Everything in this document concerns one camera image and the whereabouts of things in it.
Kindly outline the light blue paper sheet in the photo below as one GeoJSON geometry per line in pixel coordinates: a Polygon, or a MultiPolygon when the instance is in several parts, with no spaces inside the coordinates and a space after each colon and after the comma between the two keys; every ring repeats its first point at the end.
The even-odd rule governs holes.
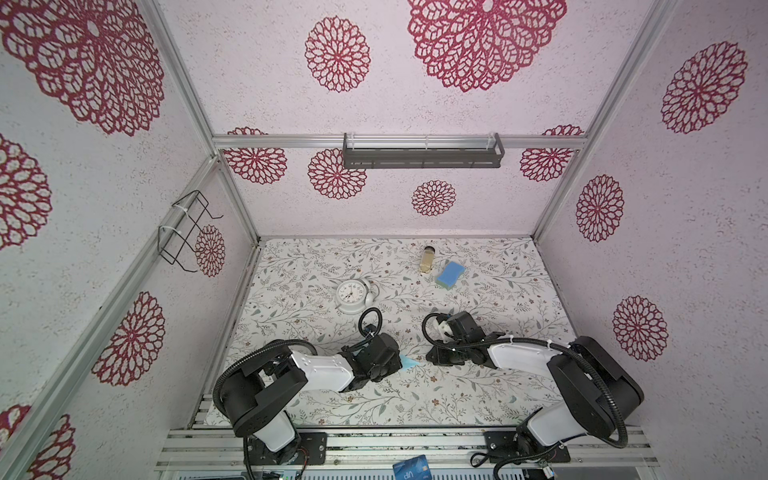
{"type": "Polygon", "coordinates": [[[404,356],[404,355],[400,355],[399,356],[399,361],[400,361],[400,364],[401,364],[401,367],[400,367],[401,370],[408,370],[410,368],[414,368],[414,367],[417,367],[417,366],[420,365],[420,363],[418,361],[413,360],[413,359],[411,359],[411,358],[409,358],[407,356],[404,356]]]}

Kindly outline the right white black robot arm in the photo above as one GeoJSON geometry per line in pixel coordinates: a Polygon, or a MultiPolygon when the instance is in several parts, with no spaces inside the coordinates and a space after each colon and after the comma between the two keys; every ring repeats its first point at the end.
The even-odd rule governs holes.
{"type": "Polygon", "coordinates": [[[626,419],[644,401],[639,384],[595,339],[580,336],[562,345],[551,340],[486,333],[466,311],[432,312],[421,323],[437,366],[466,362],[515,370],[551,380],[560,401],[526,417],[516,427],[527,453],[590,436],[614,448],[629,444],[626,419]]]}

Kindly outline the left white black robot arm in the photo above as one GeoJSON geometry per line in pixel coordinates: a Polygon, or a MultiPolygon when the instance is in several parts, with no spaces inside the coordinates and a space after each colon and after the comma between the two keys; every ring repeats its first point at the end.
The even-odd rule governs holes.
{"type": "Polygon", "coordinates": [[[212,400],[236,437],[255,439],[278,455],[300,444],[286,411],[300,393],[356,391],[401,368],[399,345],[387,334],[331,356],[317,355],[304,340],[275,340],[230,365],[216,380],[212,400]]]}

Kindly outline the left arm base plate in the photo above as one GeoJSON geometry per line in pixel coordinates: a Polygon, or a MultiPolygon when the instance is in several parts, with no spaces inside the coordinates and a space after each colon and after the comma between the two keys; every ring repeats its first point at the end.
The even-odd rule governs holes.
{"type": "Polygon", "coordinates": [[[244,440],[244,462],[249,466],[315,466],[326,461],[328,435],[325,432],[299,431],[296,438],[275,453],[255,436],[244,440]]]}

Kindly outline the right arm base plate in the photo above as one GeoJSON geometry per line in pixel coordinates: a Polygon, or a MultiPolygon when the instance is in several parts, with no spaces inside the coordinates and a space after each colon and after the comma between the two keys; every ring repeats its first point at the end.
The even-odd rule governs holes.
{"type": "Polygon", "coordinates": [[[485,458],[493,463],[520,456],[532,456],[532,461],[571,462],[569,450],[565,446],[544,446],[533,437],[515,430],[487,431],[483,437],[486,446],[485,458]]]}

